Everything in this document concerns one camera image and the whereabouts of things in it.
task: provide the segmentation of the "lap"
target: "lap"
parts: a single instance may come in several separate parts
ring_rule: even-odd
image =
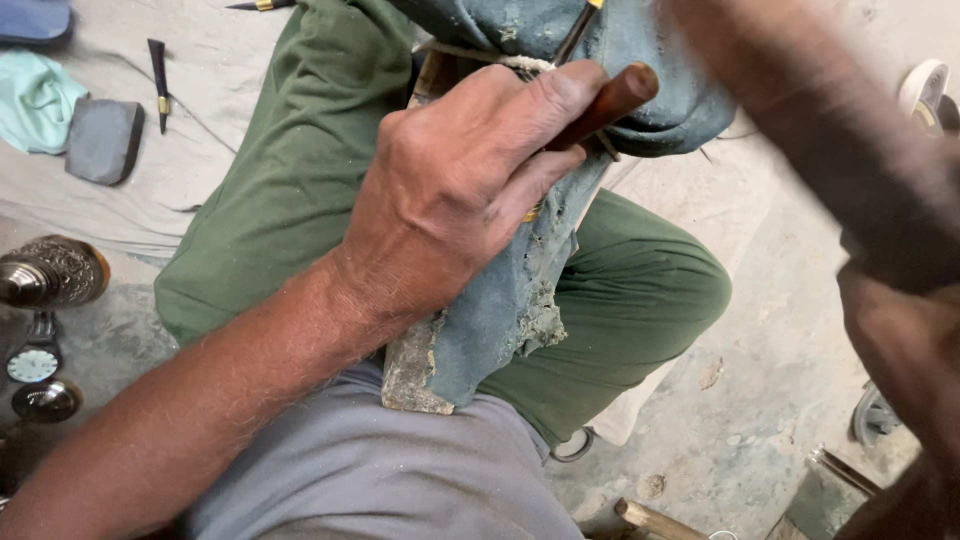
[[[336,246],[380,119],[406,104],[408,23],[386,0],[299,2],[223,183],[156,280],[181,345],[224,325]],[[723,311],[730,282],[692,236],[601,190],[557,283],[569,336],[516,356],[478,391],[556,445],[681,354]]]

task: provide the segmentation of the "white rope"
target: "white rope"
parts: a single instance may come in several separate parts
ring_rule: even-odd
[[[446,53],[455,57],[469,58],[473,60],[485,61],[487,63],[502,63],[507,67],[512,67],[514,69],[526,69],[527,71],[532,71],[534,73],[550,71],[551,69],[556,69],[557,67],[546,60],[524,56],[507,56],[497,53],[488,53],[486,51],[477,51],[475,49],[454,47],[453,45],[440,43],[435,37],[431,37],[424,43],[414,47],[413,52],[414,54],[417,54],[418,52],[424,50],[437,51],[439,53]]]

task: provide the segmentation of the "wooden handle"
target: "wooden handle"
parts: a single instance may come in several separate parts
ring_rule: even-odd
[[[660,90],[657,73],[647,64],[635,61],[623,68],[597,94],[584,113],[546,145],[547,150],[563,150],[652,100]]]
[[[679,521],[673,520],[629,499],[620,499],[613,507],[624,520],[662,536],[666,540],[708,540],[708,537]]]

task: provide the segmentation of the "gray whetstone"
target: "gray whetstone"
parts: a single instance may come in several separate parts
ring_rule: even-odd
[[[66,143],[66,172],[96,184],[127,178],[136,163],[145,114],[139,103],[80,98]]]

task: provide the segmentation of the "dusty floor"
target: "dusty floor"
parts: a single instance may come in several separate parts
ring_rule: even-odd
[[[926,58],[960,69],[960,4],[952,0],[840,0],[827,9],[891,91]],[[867,376],[841,324],[833,281],[844,260],[839,230],[792,183],[776,152],[744,133],[687,156],[627,162],[624,175],[612,176],[611,189],[699,237],[730,271],[734,292],[724,317],[642,408],[626,445],[598,441],[578,462],[549,465],[555,492],[585,529],[618,524],[612,504],[627,496],[707,533],[763,538],[801,485],[816,444],[881,482],[902,462],[863,454],[848,435]],[[0,218],[0,252],[40,233]],[[84,410],[63,425],[30,428],[23,440],[31,448],[48,447],[176,350],[153,312],[162,260],[105,256],[114,277],[104,298],[60,315],[60,375],[83,390]],[[0,391],[2,425],[13,421],[14,389]],[[19,461],[19,471],[29,465]],[[654,475],[663,476],[663,490],[649,499]]]

